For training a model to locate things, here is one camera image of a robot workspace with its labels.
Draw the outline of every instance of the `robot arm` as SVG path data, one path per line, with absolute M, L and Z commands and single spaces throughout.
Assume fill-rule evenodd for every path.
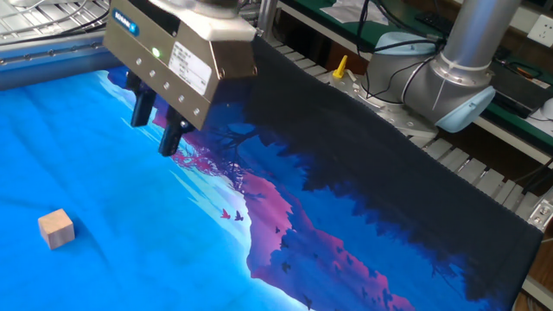
M 432 124 L 449 132 L 462 130 L 491 103 L 489 86 L 493 55 L 521 0 L 465 0 L 451 36 L 437 54 L 419 43 L 375 53 L 368 69 L 370 94 L 384 102 L 409 106 Z M 424 39 L 386 34 L 377 48 Z

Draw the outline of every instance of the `wooden block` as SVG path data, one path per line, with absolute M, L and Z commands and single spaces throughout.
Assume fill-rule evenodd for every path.
M 51 212 L 38 219 L 42 238 L 48 243 L 50 250 L 56 249 L 75 239 L 73 222 L 63 209 Z

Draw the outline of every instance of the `metal frame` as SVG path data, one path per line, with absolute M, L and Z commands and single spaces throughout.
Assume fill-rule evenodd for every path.
M 527 276 L 522 284 L 522 289 L 549 310 L 553 310 L 553 293 L 546 289 L 538 281 Z
M 0 91 L 120 66 L 102 45 L 104 32 L 0 48 Z
M 24 8 L 13 6 L 8 0 L 0 0 L 0 44 L 59 34 L 82 26 L 101 17 L 109 6 L 108 0 L 81 0 Z

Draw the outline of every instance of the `power outlet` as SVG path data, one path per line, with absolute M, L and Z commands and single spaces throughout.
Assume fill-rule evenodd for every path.
M 528 37 L 551 48 L 553 46 L 553 18 L 540 16 L 528 34 Z

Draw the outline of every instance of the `sticker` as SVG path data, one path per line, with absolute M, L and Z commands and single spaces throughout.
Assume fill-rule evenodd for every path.
M 532 79 L 531 81 L 534 82 L 534 84 L 536 84 L 536 85 L 538 85 L 538 86 L 541 86 L 541 87 L 544 88 L 544 89 L 548 89 L 548 88 L 550 87 L 549 84 L 543 82 L 542 80 Z
M 123 26 L 123 28 L 127 29 L 134 36 L 138 36 L 140 34 L 138 26 L 129 17 L 121 13 L 120 10 L 113 9 L 113 18 L 118 21 L 119 25 Z
M 179 42 L 175 42 L 173 47 L 169 69 L 201 96 L 206 93 L 207 83 L 212 73 L 211 67 Z

